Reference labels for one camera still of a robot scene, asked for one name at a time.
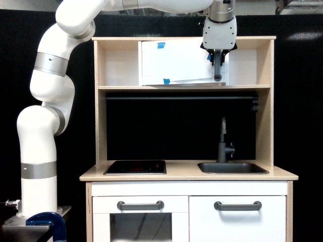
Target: gray handle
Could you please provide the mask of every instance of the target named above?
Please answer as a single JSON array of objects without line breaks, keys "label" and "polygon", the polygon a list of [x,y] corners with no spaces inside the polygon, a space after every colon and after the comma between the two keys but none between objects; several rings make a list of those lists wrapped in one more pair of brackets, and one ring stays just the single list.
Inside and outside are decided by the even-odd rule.
[{"label": "gray handle", "polygon": [[121,211],[126,210],[161,210],[164,208],[164,203],[162,201],[158,201],[155,204],[125,204],[120,201],[117,203],[117,208]]},{"label": "gray handle", "polygon": [[255,201],[253,204],[222,204],[219,201],[214,203],[214,208],[220,211],[259,211],[261,207],[260,201]]}]

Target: black faucet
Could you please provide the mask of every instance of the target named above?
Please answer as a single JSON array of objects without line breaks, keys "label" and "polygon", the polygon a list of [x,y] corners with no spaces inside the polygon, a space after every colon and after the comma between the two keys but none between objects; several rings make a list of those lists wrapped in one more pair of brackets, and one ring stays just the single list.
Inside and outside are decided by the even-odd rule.
[{"label": "black faucet", "polygon": [[232,143],[230,144],[230,147],[227,147],[227,144],[224,142],[224,135],[226,133],[227,133],[226,118],[222,117],[217,163],[228,163],[227,154],[231,154],[231,157],[232,157],[235,152],[235,149]]}]

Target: stovetop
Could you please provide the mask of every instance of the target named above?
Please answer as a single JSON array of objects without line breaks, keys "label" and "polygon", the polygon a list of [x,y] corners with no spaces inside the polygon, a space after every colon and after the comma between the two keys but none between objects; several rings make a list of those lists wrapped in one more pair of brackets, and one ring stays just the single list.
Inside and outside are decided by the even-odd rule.
[{"label": "stovetop", "polygon": [[104,175],[163,175],[166,174],[164,160],[117,160]]}]

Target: toy kitchen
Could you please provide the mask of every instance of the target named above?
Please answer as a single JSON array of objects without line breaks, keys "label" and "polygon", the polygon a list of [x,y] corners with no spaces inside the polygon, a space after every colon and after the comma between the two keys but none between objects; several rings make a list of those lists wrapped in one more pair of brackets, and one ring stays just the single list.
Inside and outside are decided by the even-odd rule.
[{"label": "toy kitchen", "polygon": [[[275,37],[237,37],[218,83],[200,61],[201,38],[93,41],[96,165],[80,177],[87,242],[292,242],[298,176],[274,166]],[[190,119],[196,125],[181,130]],[[205,152],[214,156],[185,155],[210,136]],[[116,149],[125,159],[112,159]],[[155,155],[165,149],[178,155]],[[129,160],[127,152],[145,155]]]}]

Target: sink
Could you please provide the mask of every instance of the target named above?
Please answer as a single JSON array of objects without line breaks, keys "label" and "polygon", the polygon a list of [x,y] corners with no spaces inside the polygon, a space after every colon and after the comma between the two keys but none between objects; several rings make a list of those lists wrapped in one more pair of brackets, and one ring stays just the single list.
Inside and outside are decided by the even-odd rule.
[{"label": "sink", "polygon": [[198,167],[209,174],[268,174],[269,171],[252,163],[199,163]]}]

